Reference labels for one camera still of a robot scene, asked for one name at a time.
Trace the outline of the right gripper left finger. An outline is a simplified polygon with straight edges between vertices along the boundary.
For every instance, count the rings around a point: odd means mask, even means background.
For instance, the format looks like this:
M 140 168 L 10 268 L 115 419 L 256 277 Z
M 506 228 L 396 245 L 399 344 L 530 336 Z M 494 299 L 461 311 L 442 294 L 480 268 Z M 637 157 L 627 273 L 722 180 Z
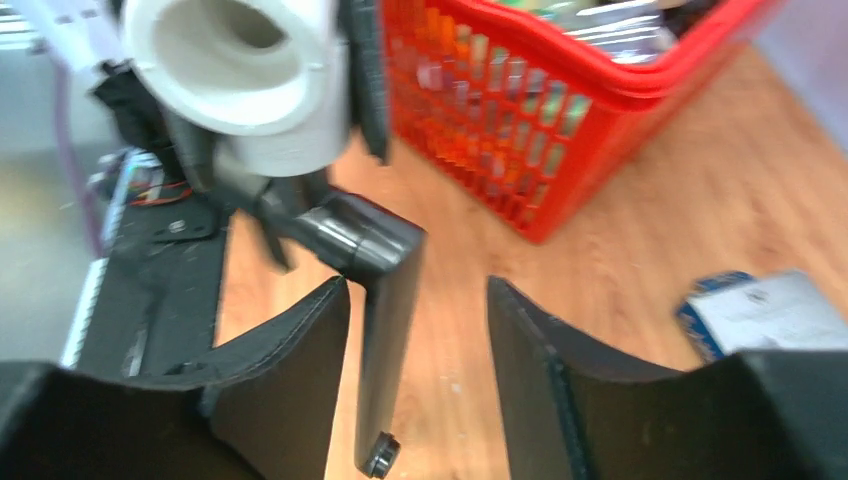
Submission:
M 350 316 L 333 277 L 168 373 L 1 366 L 5 479 L 320 479 Z

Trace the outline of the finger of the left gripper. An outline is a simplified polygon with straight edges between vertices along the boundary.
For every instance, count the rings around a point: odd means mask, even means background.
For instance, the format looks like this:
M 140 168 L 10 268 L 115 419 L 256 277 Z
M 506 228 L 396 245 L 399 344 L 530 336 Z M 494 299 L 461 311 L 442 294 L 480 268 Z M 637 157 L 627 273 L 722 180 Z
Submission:
M 349 47 L 351 125 L 360 130 L 369 153 L 386 165 L 389 163 L 390 108 L 380 3 L 341 0 L 337 19 Z
M 214 156 L 217 134 L 177 113 L 165 109 L 163 118 L 176 150 L 177 160 L 189 185 L 200 193 L 215 186 Z

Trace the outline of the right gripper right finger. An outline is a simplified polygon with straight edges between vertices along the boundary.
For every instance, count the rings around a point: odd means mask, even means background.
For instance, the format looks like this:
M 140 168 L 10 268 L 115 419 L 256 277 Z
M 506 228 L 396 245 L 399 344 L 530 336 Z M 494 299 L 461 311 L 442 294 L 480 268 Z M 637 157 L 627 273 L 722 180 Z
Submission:
M 847 356 L 753 350 L 690 371 L 623 352 L 509 280 L 486 319 L 514 479 L 843 479 Z

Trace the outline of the white pvc elbow fitting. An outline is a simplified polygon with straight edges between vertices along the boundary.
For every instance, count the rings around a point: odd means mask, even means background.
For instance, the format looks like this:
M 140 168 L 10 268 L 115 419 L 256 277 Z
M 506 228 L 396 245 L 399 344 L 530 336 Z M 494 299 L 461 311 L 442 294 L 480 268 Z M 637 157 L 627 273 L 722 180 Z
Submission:
M 252 173 L 330 166 L 350 135 L 335 1 L 128 1 L 123 44 L 170 111 L 219 134 Z

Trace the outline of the dark grey metal faucet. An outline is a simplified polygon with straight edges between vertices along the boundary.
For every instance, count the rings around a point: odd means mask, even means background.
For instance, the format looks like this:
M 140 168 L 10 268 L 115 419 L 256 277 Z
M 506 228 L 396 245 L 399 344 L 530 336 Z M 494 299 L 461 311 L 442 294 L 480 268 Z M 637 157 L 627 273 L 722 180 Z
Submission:
M 219 149 L 216 187 L 256 222 L 270 257 L 294 268 L 283 243 L 292 240 L 366 292 L 354 460 L 384 479 L 400 453 L 390 432 L 427 233 L 371 200 L 331 183 L 326 168 L 290 177 L 250 172 Z

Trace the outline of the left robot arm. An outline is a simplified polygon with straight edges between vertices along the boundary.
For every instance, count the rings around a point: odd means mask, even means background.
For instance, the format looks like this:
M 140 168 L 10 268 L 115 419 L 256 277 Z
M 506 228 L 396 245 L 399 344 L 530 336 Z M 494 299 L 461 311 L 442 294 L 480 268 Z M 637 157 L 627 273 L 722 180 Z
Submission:
M 377 1 L 15 1 L 116 121 L 196 192 L 389 156 Z

